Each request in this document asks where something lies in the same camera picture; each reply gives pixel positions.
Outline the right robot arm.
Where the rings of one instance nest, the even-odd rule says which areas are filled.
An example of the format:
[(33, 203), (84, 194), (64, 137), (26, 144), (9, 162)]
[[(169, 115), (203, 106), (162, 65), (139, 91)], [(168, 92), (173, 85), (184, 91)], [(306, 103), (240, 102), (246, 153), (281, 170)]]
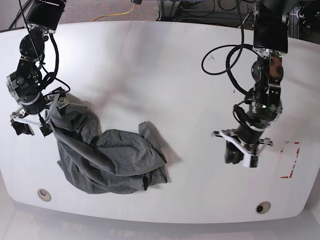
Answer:
[[(60, 18), (65, 10), (64, 0), (35, 0), (23, 21), (27, 35), (19, 45), (20, 59), (15, 72), (7, 76), (6, 86), (19, 109), (10, 115), (10, 125), (17, 135), (33, 135), (32, 126), (46, 137), (53, 131), (51, 115), (55, 109), (65, 108), (69, 102), (66, 94), (71, 90), (58, 87), (43, 94), (57, 79), (60, 55), (54, 38)], [(45, 43), (51, 41), (55, 62), (54, 70), (45, 75)]]

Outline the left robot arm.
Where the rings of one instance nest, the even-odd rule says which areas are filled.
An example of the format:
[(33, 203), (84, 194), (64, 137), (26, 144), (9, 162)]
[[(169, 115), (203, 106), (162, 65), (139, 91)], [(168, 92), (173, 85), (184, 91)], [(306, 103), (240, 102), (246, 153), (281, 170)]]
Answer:
[[(256, 168), (266, 146), (272, 146), (269, 138), (261, 138), (271, 122), (282, 114), (281, 81), (284, 76), (282, 55), (288, 52), (289, 13), (296, 5), (295, 0), (257, 0), (254, 8), (253, 44), (241, 42), (231, 44), (225, 60), (224, 72), (233, 86), (244, 95), (242, 104), (233, 106), (232, 114), (239, 126), (236, 129), (214, 131), (216, 137), (226, 141), (225, 163), (242, 163), (247, 168)], [(244, 90), (231, 69), (234, 53), (246, 49), (257, 55), (252, 64), (251, 75), (254, 86)]]

